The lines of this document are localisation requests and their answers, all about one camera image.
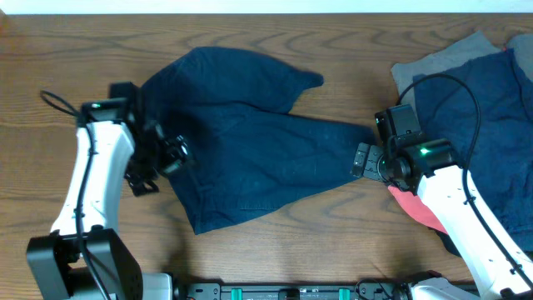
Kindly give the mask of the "dark navy blue shorts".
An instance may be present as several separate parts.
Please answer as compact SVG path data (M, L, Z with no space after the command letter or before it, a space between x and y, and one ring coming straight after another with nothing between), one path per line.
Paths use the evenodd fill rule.
M291 114L323 76L243 49L197 47L142 85L148 115L186 140L169 182L195 234L234 226L353 179L366 126Z

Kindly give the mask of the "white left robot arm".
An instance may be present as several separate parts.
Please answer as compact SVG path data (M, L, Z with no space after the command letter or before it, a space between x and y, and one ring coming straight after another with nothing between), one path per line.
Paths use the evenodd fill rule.
M144 273L118 234L122 185L157 192L191 158L182 136L147 122L139 100L86 102L73 113L77 156L50 233L33 237L27 263L45 299L171 299L172 277Z

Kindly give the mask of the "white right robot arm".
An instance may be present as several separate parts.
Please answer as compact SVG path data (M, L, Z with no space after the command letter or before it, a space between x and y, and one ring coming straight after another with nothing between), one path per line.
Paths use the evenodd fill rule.
M445 229L474 279L479 299L530 299L532 261L480 195L445 139L388 147L360 143L353 175L417 195Z

